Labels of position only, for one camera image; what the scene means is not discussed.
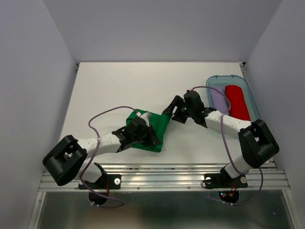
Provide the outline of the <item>translucent blue plastic bin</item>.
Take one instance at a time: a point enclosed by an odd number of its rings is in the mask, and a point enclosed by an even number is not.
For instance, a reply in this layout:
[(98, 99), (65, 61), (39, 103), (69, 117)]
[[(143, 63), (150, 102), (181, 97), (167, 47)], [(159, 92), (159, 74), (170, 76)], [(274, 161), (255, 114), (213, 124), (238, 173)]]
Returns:
[(247, 105), (247, 109), (251, 121), (260, 119), (260, 115), (257, 110), (257, 106), (253, 98), (252, 92), (250, 90), (247, 81), (244, 78), (237, 75), (224, 75), (224, 76), (215, 75), (215, 76), (211, 76), (206, 81), (206, 86), (208, 87), (214, 87), (214, 86), (222, 87), (224, 94), (225, 94), (225, 87), (228, 85), (236, 85), (242, 89), (244, 94), (244, 100)]

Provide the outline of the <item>green t shirt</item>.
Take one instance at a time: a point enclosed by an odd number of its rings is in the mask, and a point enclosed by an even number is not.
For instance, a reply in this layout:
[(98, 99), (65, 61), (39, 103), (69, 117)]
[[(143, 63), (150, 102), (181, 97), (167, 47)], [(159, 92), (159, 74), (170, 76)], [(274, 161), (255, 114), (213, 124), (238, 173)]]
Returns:
[[(140, 112), (141, 114), (143, 114), (148, 111), (136, 109), (127, 117), (126, 125), (128, 125), (131, 120), (133, 120), (134, 118), (137, 117), (137, 115), (136, 115), (137, 112)], [(152, 114), (152, 116), (149, 120), (149, 124), (153, 127), (153, 130), (155, 131), (157, 137), (161, 140), (162, 143), (155, 147), (143, 146), (140, 143), (136, 143), (136, 144), (132, 145), (132, 148), (137, 148), (137, 149), (141, 149), (141, 150), (145, 150), (145, 151), (159, 153), (159, 152), (161, 152), (162, 147), (163, 147), (164, 135), (165, 135), (165, 132), (166, 132), (167, 126), (169, 124), (171, 116), (166, 115), (166, 114), (155, 114), (155, 113), (151, 113), (151, 114)]]

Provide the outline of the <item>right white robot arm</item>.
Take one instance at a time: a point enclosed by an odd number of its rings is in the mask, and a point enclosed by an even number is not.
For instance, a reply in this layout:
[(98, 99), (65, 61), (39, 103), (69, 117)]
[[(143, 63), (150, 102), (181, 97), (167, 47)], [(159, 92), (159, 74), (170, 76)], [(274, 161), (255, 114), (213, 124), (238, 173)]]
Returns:
[(208, 174), (209, 185), (230, 186), (238, 177), (260, 168), (279, 152), (279, 145), (263, 120), (245, 121), (206, 107), (196, 91), (188, 90), (183, 97), (175, 96), (163, 114), (180, 123), (192, 118), (200, 126), (220, 131), (223, 138), (230, 135), (239, 141), (242, 154), (236, 159), (230, 158), (219, 173)]

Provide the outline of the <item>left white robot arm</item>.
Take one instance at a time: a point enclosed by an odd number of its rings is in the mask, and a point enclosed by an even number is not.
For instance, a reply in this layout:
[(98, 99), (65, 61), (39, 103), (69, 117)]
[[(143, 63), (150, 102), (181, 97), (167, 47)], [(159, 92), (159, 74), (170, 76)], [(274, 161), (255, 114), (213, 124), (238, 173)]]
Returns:
[(103, 188), (107, 173), (93, 163), (95, 156), (119, 153), (140, 143), (157, 146), (161, 140), (147, 118), (136, 117), (127, 126), (97, 138), (76, 139), (65, 136), (43, 159), (42, 163), (58, 186), (79, 180), (90, 188)]

